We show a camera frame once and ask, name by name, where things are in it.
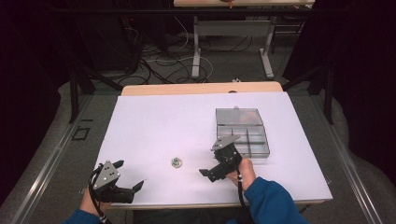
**wooden desk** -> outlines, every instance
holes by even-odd
[[[175,84],[125,87],[101,146],[97,164],[125,160],[117,185],[145,180],[132,204],[153,209],[238,206],[228,179],[210,182],[199,169],[217,164],[216,108],[258,108],[271,154],[253,159],[256,174],[283,185],[297,203],[332,198],[290,98],[276,82]],[[182,159],[178,169],[174,157]]]
[[[294,5],[312,5],[315,0],[234,0],[234,7],[284,7]],[[228,7],[227,2],[220,0],[175,0],[175,7]],[[252,35],[266,36],[264,48],[260,49],[262,65],[268,79],[274,78],[274,73],[268,59],[268,50],[274,35],[276,17],[270,21],[198,21],[194,17],[194,58],[192,61],[192,77],[199,76],[201,49],[200,35]]]

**small round object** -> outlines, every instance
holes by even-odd
[[[181,159],[177,157],[172,159],[172,166],[175,168],[179,168],[181,166],[181,163],[182,163]]]

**dark background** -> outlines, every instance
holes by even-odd
[[[160,2],[154,3],[155,7],[169,7],[169,1]],[[6,180],[0,185],[0,202],[12,190],[44,138],[60,103],[57,90],[68,81],[67,54],[51,28],[53,21],[38,3],[37,0],[14,0],[0,4],[0,83],[2,90],[6,90],[0,96],[4,120],[0,134],[0,178]],[[70,4],[64,0],[51,3],[56,7]],[[378,4],[364,0],[318,0],[315,7],[344,7],[349,3],[355,4],[350,15],[358,20],[308,19],[284,77],[294,80],[322,64],[329,55],[334,56],[334,97],[346,115],[349,148],[380,168],[396,184],[396,166],[393,164],[396,159],[396,99],[393,91],[396,81],[396,8],[390,1]],[[56,24],[61,24],[59,28],[68,34],[66,38],[72,43],[76,60],[95,68],[97,59],[92,57],[92,47],[87,43],[97,39],[97,32],[91,33],[92,39],[89,39],[88,35],[81,34],[75,21],[57,20]],[[153,22],[140,24],[147,28],[148,37],[155,38],[149,27],[159,23],[161,34],[163,31],[176,32],[172,31],[172,24],[166,18]],[[340,34],[345,25],[348,32]],[[334,48],[332,44],[339,35],[342,41]],[[163,44],[162,36],[158,37],[157,44]],[[124,41],[122,36],[113,40],[117,42],[117,38]],[[112,51],[105,50],[105,53],[117,54]],[[128,62],[119,62],[112,63],[110,68],[122,70],[128,66]]]

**person's right hand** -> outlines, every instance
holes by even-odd
[[[253,163],[251,160],[243,158],[241,163],[239,163],[239,172],[242,176],[242,191],[246,191],[256,179],[256,174],[254,173]],[[238,186],[238,173],[236,171],[233,171],[226,176],[230,178],[236,186]]]

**clear plastic box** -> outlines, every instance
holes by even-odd
[[[241,135],[235,148],[246,158],[268,158],[270,149],[259,110],[255,108],[217,108],[218,136]]]

